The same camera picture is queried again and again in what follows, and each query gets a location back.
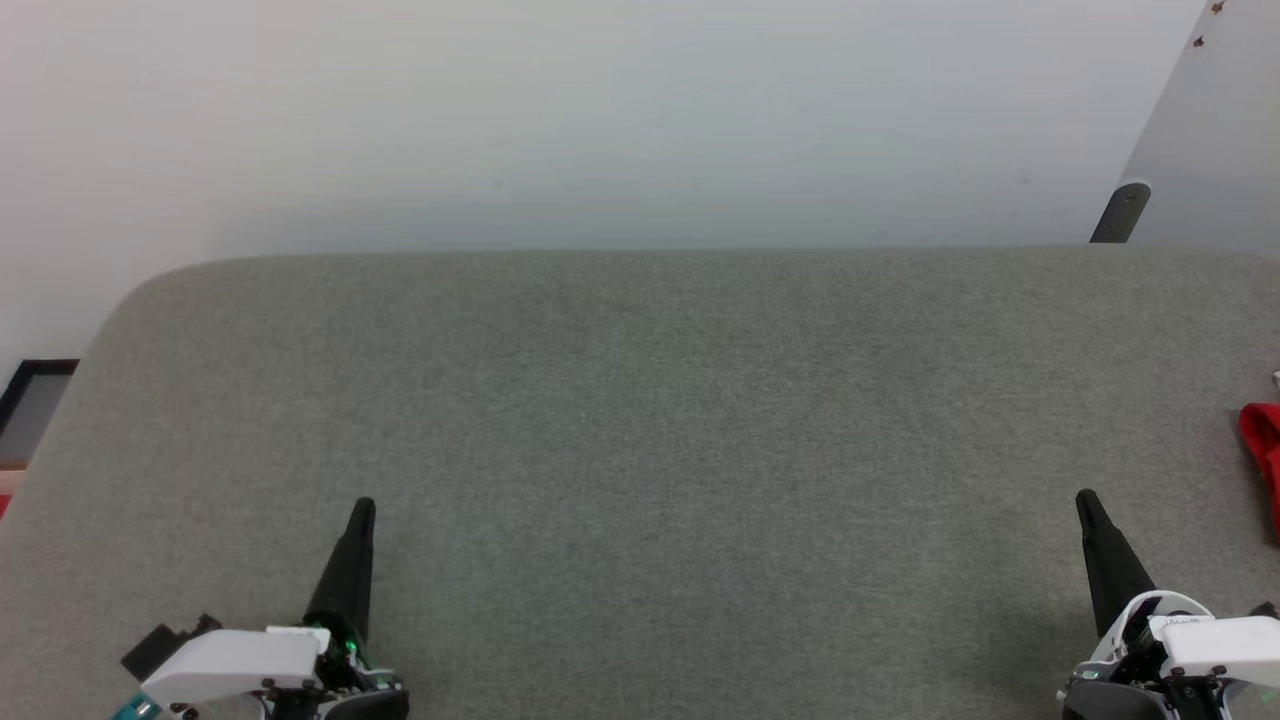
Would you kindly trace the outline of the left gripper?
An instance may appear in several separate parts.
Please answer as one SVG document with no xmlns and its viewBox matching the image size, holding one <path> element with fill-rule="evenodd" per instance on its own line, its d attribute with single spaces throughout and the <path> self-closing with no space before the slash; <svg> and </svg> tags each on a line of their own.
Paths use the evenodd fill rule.
<svg viewBox="0 0 1280 720">
<path fill-rule="evenodd" d="M 369 638 L 376 503 L 356 501 L 303 614 L 306 630 L 323 641 L 314 670 L 296 687 L 265 680 L 266 719 L 407 719 L 410 693 L 390 669 L 372 667 Z"/>
</svg>

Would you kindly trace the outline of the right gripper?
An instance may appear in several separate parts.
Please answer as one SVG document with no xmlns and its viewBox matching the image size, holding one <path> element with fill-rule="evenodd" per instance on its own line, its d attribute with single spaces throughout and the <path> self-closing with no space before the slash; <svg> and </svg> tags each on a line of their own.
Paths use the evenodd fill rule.
<svg viewBox="0 0 1280 720">
<path fill-rule="evenodd" d="M 1229 719 L 1230 680 L 1178 666 L 1157 638 L 1170 623 L 1213 615 L 1188 596 L 1156 591 L 1146 566 L 1093 489 L 1075 496 L 1094 626 L 1093 655 L 1060 691 L 1064 719 Z"/>
</svg>

